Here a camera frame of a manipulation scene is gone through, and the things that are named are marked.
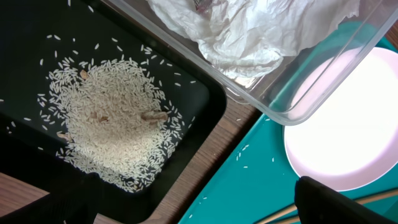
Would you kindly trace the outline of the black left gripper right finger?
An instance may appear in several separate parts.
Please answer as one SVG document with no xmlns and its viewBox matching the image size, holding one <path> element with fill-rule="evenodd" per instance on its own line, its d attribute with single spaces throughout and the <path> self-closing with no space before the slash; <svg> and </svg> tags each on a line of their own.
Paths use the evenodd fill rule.
<svg viewBox="0 0 398 224">
<path fill-rule="evenodd" d="M 296 181 L 294 204 L 301 224 L 396 224 L 307 176 Z"/>
</svg>

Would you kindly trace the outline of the white napkin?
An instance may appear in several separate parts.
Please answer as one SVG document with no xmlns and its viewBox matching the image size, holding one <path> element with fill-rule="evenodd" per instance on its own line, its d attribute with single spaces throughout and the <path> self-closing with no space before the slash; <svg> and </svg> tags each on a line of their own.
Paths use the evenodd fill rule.
<svg viewBox="0 0 398 224">
<path fill-rule="evenodd" d="M 314 47 L 345 18 L 358 16 L 359 5 L 359 0 L 214 1 L 201 15 L 193 1 L 149 1 L 170 30 L 196 42 L 202 56 L 231 78 L 267 75 L 284 57 Z"/>
</svg>

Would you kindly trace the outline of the large white pink plate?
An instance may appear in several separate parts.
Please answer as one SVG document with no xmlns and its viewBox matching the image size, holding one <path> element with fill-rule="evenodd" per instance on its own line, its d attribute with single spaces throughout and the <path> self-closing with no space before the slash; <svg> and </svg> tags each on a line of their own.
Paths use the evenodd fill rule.
<svg viewBox="0 0 398 224">
<path fill-rule="evenodd" d="M 284 128 L 298 176 L 336 191 L 368 185 L 397 164 L 397 53 L 375 47 L 306 121 Z"/>
</svg>

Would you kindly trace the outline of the wooden chopstick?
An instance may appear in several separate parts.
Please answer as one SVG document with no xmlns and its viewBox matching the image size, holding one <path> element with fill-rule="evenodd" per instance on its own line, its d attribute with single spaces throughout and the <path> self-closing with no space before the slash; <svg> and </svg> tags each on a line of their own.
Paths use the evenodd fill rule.
<svg viewBox="0 0 398 224">
<path fill-rule="evenodd" d="M 383 191 L 383 192 L 377 193 L 377 194 L 368 195 L 366 197 L 357 198 L 354 201 L 361 205 L 364 205 L 365 203 L 374 202 L 374 201 L 382 200 L 382 199 L 389 198 L 389 197 L 395 197 L 395 196 L 397 196 L 397 188 Z M 276 212 L 275 214 L 269 215 L 268 217 L 265 217 L 262 220 L 257 221 L 256 224 L 265 224 L 265 223 L 273 222 L 274 220 L 277 220 L 280 217 L 283 217 L 283 216 L 285 216 L 289 213 L 292 213 L 296 210 L 297 210 L 297 207 L 294 204 L 292 204 L 292 205 L 288 206 L 287 208 Z"/>
<path fill-rule="evenodd" d="M 397 222 L 397 196 L 389 197 L 375 202 L 365 203 L 364 206 L 385 218 Z M 298 223 L 301 224 L 298 216 L 277 220 L 275 223 Z"/>
</svg>

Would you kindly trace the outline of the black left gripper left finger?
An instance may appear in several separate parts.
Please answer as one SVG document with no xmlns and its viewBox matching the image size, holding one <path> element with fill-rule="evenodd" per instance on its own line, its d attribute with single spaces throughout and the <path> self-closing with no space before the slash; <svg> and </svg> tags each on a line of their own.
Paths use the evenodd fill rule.
<svg viewBox="0 0 398 224">
<path fill-rule="evenodd" d="M 52 192 L 1 217 L 7 223 L 92 224 L 103 200 L 103 184 L 98 174 L 87 174 L 64 189 Z"/>
</svg>

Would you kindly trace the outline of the pile of rice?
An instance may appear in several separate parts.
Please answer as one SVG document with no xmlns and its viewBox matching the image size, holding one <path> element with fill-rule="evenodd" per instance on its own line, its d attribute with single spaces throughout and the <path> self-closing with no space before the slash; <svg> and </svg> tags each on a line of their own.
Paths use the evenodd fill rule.
<svg viewBox="0 0 398 224">
<path fill-rule="evenodd" d="M 80 62 L 49 72 L 49 112 L 65 125 L 56 157 L 135 193 L 150 186 L 183 134 L 182 115 L 142 64 Z"/>
</svg>

